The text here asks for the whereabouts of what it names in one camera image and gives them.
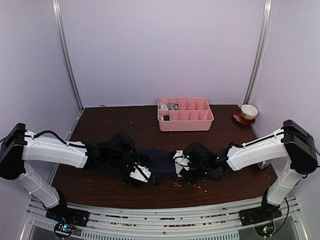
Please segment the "pink divided organizer box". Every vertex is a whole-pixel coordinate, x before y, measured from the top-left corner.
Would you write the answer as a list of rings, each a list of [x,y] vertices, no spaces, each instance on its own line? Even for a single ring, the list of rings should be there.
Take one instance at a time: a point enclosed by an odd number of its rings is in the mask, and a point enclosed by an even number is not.
[[[179,110],[159,110],[159,104],[178,103]],[[169,115],[170,121],[163,121]],[[210,105],[204,97],[160,97],[157,119],[162,132],[208,131],[214,121]]]

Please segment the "white ceramic bowl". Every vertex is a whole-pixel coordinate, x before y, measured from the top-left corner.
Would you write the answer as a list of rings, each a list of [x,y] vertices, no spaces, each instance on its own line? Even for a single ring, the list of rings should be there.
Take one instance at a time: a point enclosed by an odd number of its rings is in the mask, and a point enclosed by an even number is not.
[[[240,107],[241,116],[246,120],[253,120],[259,114],[259,111],[256,107],[250,104],[243,104]]]

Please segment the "red patterned saucer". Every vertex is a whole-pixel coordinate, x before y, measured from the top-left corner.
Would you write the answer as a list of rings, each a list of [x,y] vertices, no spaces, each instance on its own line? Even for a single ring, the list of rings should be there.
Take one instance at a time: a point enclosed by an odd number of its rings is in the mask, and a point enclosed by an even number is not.
[[[242,125],[247,125],[247,126],[249,126],[249,125],[254,124],[255,121],[256,121],[255,118],[254,118],[254,119],[246,119],[246,118],[244,118],[240,109],[235,110],[235,111],[233,112],[232,116],[233,116],[233,119],[234,119],[236,122],[238,122],[238,123],[240,123],[240,124],[242,124]]]

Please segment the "round controller board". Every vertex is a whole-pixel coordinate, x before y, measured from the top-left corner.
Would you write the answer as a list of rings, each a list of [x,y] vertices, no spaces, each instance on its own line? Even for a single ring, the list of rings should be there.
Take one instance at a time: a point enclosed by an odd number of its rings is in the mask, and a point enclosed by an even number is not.
[[[257,225],[254,227],[255,233],[262,238],[271,237],[275,232],[275,225],[273,223]]]
[[[54,234],[61,239],[70,237],[74,230],[75,227],[67,223],[57,223],[53,228]]]

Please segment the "right aluminium corner post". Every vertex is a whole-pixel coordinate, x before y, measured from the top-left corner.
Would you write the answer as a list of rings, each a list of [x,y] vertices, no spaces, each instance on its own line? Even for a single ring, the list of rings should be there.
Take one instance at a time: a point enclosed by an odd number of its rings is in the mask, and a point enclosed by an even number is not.
[[[258,85],[260,69],[262,66],[262,59],[263,59],[263,55],[265,52],[268,35],[269,35],[269,28],[270,28],[270,23],[272,18],[272,8],[273,8],[273,1],[265,0],[256,54],[255,54],[253,67],[252,67],[251,75],[249,78],[243,104],[252,103],[254,94]]]

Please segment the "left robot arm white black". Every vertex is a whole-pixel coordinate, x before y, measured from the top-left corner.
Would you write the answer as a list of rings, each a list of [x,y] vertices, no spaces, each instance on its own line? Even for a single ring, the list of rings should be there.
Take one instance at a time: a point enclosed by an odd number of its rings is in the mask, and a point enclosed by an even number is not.
[[[145,165],[150,158],[138,152],[134,140],[123,133],[100,143],[65,141],[51,130],[33,133],[26,130],[24,123],[18,123],[0,143],[1,178],[15,181],[40,200],[46,217],[55,220],[63,233],[77,226],[85,227],[89,212],[68,207],[64,194],[42,180],[29,161],[101,172],[112,169],[121,173],[131,187],[159,184],[157,175]]]

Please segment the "left aluminium corner post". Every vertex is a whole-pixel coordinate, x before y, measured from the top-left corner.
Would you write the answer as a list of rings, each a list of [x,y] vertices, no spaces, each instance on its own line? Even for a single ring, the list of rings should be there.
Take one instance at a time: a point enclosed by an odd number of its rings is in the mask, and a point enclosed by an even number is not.
[[[55,17],[55,22],[57,26],[57,31],[59,35],[59,41],[60,41],[60,46],[62,50],[62,56],[63,56],[63,62],[64,66],[66,69],[68,81],[70,83],[71,91],[74,96],[77,108],[80,112],[84,110],[83,103],[80,97],[80,93],[76,84],[72,64],[71,64],[71,59],[70,59],[70,54],[68,51],[68,46],[67,46],[67,39],[65,35],[65,30],[64,30],[64,24],[63,24],[63,18],[62,18],[62,12],[61,12],[61,1],[60,0],[53,0],[52,1],[52,6],[53,6],[53,14]]]

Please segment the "striped grey white cup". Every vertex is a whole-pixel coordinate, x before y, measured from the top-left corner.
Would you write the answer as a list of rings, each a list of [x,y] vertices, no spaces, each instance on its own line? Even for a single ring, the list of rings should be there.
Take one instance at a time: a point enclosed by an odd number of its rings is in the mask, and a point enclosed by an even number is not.
[[[265,160],[265,161],[259,162],[257,165],[260,170],[263,170],[266,167],[268,167],[270,164],[271,164],[270,160]]]

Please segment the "grey boxer briefs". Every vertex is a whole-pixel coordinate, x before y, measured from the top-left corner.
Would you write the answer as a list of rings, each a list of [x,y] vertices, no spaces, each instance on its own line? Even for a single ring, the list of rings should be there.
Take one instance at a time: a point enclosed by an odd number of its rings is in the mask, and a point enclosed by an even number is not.
[[[169,102],[168,103],[168,110],[169,111],[178,111],[179,110],[179,104],[177,102]]]

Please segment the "right round controller board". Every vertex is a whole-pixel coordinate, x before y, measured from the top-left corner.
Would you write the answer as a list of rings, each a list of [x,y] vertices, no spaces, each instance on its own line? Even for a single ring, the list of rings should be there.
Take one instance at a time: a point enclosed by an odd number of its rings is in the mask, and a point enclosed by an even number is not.
[[[262,238],[271,237],[275,232],[275,225],[273,223],[257,225],[254,227],[255,233]]]

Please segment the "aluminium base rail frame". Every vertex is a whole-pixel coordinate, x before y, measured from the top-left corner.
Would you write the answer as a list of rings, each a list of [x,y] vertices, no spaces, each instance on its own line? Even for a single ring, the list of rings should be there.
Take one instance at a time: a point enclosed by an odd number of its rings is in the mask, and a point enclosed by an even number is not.
[[[93,207],[69,203],[69,207],[88,211],[85,227],[77,226],[66,240],[310,240],[300,206],[288,197],[289,209],[281,204],[282,216],[275,218],[275,235],[264,238],[261,227],[244,226],[239,212],[258,207],[262,197],[182,208],[124,209]],[[18,240],[59,240],[54,234],[56,222],[35,198],[24,216]]]

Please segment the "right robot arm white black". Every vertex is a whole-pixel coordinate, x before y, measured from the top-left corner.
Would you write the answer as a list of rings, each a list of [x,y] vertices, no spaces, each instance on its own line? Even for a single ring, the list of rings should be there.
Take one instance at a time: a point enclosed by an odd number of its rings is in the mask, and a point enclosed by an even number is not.
[[[179,175],[194,184],[199,177],[220,180],[229,172],[265,161],[289,160],[272,186],[263,194],[259,207],[239,212],[243,226],[271,221],[282,216],[280,205],[301,179],[318,168],[314,138],[293,120],[283,122],[273,133],[243,144],[229,144],[213,153],[200,142],[173,153],[172,159],[181,167]]]

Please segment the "aluminium corner post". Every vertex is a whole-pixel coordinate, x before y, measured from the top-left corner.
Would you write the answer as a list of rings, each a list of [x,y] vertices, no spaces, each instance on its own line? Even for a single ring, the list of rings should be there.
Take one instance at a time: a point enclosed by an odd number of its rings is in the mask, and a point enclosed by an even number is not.
[[[263,59],[263,55],[265,52],[268,35],[269,35],[269,28],[270,28],[270,23],[272,18],[272,8],[273,8],[273,1],[265,0],[256,54],[255,54],[253,67],[252,67],[251,75],[249,78],[243,104],[252,103],[254,94],[258,85],[260,69],[262,66],[262,59]]]
[[[64,24],[63,24],[63,18],[62,18],[62,12],[61,12],[61,1],[60,0],[53,0],[52,1],[52,6],[53,6],[53,14],[55,17],[55,22],[57,26],[57,31],[59,35],[59,41],[60,41],[60,46],[62,50],[62,56],[63,56],[63,62],[64,66],[66,69],[68,81],[70,83],[71,91],[74,96],[77,108],[80,112],[84,110],[83,103],[80,97],[80,93],[76,84],[72,64],[71,64],[71,59],[70,59],[70,54],[68,51],[68,46],[67,46],[67,39],[65,35],[65,30],[64,30]]]

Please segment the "navy and cream underwear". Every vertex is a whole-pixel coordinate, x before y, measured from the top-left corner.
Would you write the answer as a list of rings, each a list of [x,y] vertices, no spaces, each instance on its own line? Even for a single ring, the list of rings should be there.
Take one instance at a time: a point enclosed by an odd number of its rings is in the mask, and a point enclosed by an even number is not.
[[[176,150],[138,149],[137,152],[146,156],[142,165],[156,174],[160,180],[181,177],[173,159]]]

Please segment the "white rolled item in box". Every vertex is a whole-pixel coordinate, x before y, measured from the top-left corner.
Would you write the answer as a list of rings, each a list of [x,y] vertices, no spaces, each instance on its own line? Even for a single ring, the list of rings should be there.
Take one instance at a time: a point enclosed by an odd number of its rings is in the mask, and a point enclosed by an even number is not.
[[[168,111],[169,110],[169,105],[166,103],[160,103],[159,104],[159,110],[160,111]]]

